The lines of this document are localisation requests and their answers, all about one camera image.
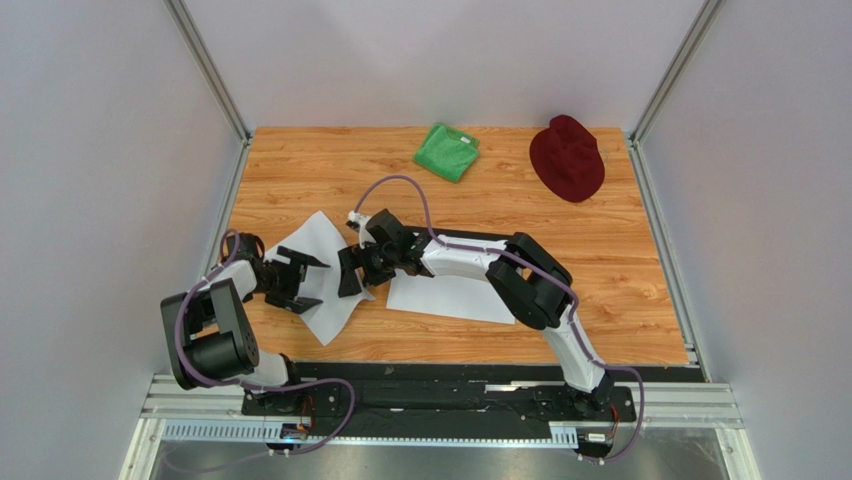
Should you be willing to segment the white paper sheet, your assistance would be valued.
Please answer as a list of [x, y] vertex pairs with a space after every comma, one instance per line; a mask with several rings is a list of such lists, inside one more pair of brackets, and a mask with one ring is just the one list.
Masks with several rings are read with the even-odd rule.
[[328, 265], [328, 268], [309, 267], [299, 288], [301, 296], [322, 301], [299, 317], [320, 344], [327, 346], [342, 332], [356, 307], [361, 302], [374, 301], [375, 297], [365, 290], [354, 296], [338, 296], [342, 272], [338, 252], [347, 247], [347, 243], [322, 211], [311, 215], [294, 233], [269, 247], [267, 257], [284, 260], [277, 253], [279, 247], [311, 255]]
[[456, 319], [512, 325], [515, 317], [487, 281], [440, 276], [396, 276], [386, 308]]

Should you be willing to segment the black clipboard folder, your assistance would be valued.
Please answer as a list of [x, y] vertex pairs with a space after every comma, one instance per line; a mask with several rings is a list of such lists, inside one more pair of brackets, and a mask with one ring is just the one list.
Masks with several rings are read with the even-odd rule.
[[[429, 235], [428, 228], [426, 226], [406, 226], [412, 232], [417, 234], [425, 234]], [[498, 234], [498, 233], [489, 233], [489, 232], [475, 232], [475, 231], [464, 231], [464, 230], [453, 230], [453, 229], [443, 229], [443, 228], [433, 228], [433, 231], [436, 235], [453, 237], [453, 238], [467, 238], [467, 239], [476, 239], [476, 240], [485, 240], [485, 241], [501, 241], [510, 239], [513, 234]]]

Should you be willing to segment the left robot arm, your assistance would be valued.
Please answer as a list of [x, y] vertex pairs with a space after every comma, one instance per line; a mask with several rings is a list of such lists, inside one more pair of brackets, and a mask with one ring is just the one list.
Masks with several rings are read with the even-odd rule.
[[318, 258], [279, 246], [265, 257], [256, 235], [229, 229], [220, 242], [221, 262], [185, 293], [160, 303], [169, 361], [184, 390], [236, 385], [252, 392], [276, 392], [295, 381], [284, 354], [259, 347], [245, 304], [259, 294], [289, 313], [304, 314], [322, 301], [304, 297], [308, 270], [327, 270]]

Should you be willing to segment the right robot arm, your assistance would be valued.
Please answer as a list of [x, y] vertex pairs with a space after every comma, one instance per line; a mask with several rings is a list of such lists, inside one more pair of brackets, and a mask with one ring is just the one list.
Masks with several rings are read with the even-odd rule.
[[388, 210], [372, 216], [352, 211], [347, 225], [358, 241], [338, 252], [339, 297], [361, 294], [400, 272], [482, 283], [515, 320], [542, 334], [579, 408], [602, 411], [609, 406], [614, 381], [576, 317], [572, 277], [531, 236], [487, 240], [469, 232], [438, 235], [429, 227], [405, 226]]

